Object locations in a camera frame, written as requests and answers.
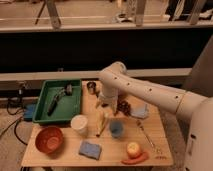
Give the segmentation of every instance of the wooden table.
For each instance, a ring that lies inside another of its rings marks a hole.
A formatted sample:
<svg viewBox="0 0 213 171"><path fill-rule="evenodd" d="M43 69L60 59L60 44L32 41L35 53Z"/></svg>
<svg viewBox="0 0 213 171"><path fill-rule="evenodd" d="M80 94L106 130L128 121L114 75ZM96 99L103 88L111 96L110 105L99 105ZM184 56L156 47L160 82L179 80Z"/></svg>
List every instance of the wooden table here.
<svg viewBox="0 0 213 171"><path fill-rule="evenodd" d="M60 149L56 153L46 155L39 152L35 147L35 137L42 127L38 124L34 124L32 134L26 148L22 166L26 167L102 167L102 166L126 166L121 163L122 159L127 158L126 145L130 141L138 141L142 148L149 153L149 159L145 162L137 164L136 166L168 166L173 164L173 159L168 146L167 138L164 132L164 128L159 116L158 108L148 104L149 117L142 120L144 129L154 141L154 143L161 148L163 155L166 159L156 159L156 153L150 146L143 132L136 126L136 119L126 117L122 113L118 113L116 117L112 114L110 108L95 108L97 97L90 95L86 88L86 83L83 82L83 97L82 97L82 114L88 116L89 119L89 133L86 139L77 135L70 125L62 127L64 135L64 142ZM144 101L135 98L131 95L127 95L125 98L131 104L132 108L144 105ZM123 122L124 134L120 139L114 139L109 132L109 126L107 125L100 138L95 136L97 132L96 127L96 114L98 112L106 111L110 113L110 119L119 119ZM100 160L94 160L82 155L78 155L78 150L82 140L86 140L90 143L96 143L102 146L102 153Z"/></svg>

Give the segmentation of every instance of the floor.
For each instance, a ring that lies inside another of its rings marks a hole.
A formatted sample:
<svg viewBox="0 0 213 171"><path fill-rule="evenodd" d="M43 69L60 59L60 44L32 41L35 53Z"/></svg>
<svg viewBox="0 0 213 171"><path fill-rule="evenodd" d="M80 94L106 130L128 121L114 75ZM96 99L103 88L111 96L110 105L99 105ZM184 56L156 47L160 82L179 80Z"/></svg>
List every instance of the floor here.
<svg viewBox="0 0 213 171"><path fill-rule="evenodd" d="M14 120L20 117L21 114L11 116L6 109L0 109L0 134ZM156 167L152 171L181 171L184 160L185 143L180 132L177 120L174 115L161 111L161 118L168 138L170 150L173 155L174 165L170 167ZM14 125L0 137L0 171L17 171L20 170L21 160L24 155L26 146L21 144L15 137ZM17 128L18 135L27 142L32 130L31 122L21 122ZM31 170L42 171L42 168L33 168ZM54 168L54 171L82 171L82 170L125 170L125 171L143 171L141 168Z"/></svg>
<svg viewBox="0 0 213 171"><path fill-rule="evenodd" d="M29 3L28 1L14 1L0 3L0 27L36 27L35 20L43 2ZM160 21L165 13L168 0L147 0L145 21ZM125 9L126 3L119 8L117 1L109 0L57 0L56 8L62 25L110 24L115 23L115 16ZM38 26L49 26L47 8L39 20Z"/></svg>

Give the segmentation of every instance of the black wall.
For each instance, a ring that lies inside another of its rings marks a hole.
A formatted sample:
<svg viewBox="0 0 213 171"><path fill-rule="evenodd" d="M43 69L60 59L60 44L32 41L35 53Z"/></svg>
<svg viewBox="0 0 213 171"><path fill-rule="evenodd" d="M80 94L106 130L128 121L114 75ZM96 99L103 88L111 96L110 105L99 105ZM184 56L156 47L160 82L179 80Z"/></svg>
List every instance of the black wall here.
<svg viewBox="0 0 213 171"><path fill-rule="evenodd" d="M192 67L213 29L144 29L0 34L0 73Z"/></svg>

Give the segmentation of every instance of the carrot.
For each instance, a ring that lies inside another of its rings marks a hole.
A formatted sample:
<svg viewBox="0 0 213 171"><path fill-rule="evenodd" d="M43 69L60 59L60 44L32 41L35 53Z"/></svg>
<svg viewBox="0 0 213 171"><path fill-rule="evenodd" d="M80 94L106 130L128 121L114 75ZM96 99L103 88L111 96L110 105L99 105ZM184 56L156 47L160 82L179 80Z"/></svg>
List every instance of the carrot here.
<svg viewBox="0 0 213 171"><path fill-rule="evenodd" d="M137 164L137 163L143 162L143 161L147 160L148 158L149 158L148 153L147 152L143 152L139 157L137 157L135 159L124 159L121 162L123 164L126 164L126 165L133 165L133 164Z"/></svg>

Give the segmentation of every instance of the small jar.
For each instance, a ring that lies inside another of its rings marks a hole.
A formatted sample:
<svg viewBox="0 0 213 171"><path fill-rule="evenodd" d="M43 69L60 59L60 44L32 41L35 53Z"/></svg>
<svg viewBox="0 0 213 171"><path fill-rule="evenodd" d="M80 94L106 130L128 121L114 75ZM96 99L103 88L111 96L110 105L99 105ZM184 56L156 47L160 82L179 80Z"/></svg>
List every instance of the small jar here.
<svg viewBox="0 0 213 171"><path fill-rule="evenodd" d="M89 94L95 94L96 93L96 83L94 81L89 81L87 83L87 90Z"/></svg>

